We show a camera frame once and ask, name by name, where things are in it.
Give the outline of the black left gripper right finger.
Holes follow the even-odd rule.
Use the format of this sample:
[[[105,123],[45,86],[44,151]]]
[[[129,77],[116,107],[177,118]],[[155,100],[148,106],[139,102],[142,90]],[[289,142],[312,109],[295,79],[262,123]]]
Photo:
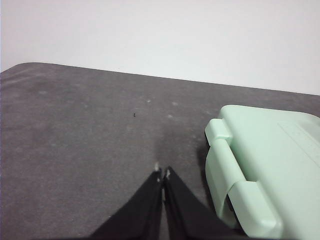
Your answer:
[[[164,204],[171,240],[246,240],[209,210],[172,167],[163,177]]]

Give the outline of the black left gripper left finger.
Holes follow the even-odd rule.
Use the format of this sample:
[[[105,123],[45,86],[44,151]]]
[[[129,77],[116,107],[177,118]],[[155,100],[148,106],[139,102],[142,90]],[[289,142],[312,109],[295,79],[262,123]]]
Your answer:
[[[139,189],[90,237],[95,240],[157,240],[162,217],[162,170],[154,170]]]

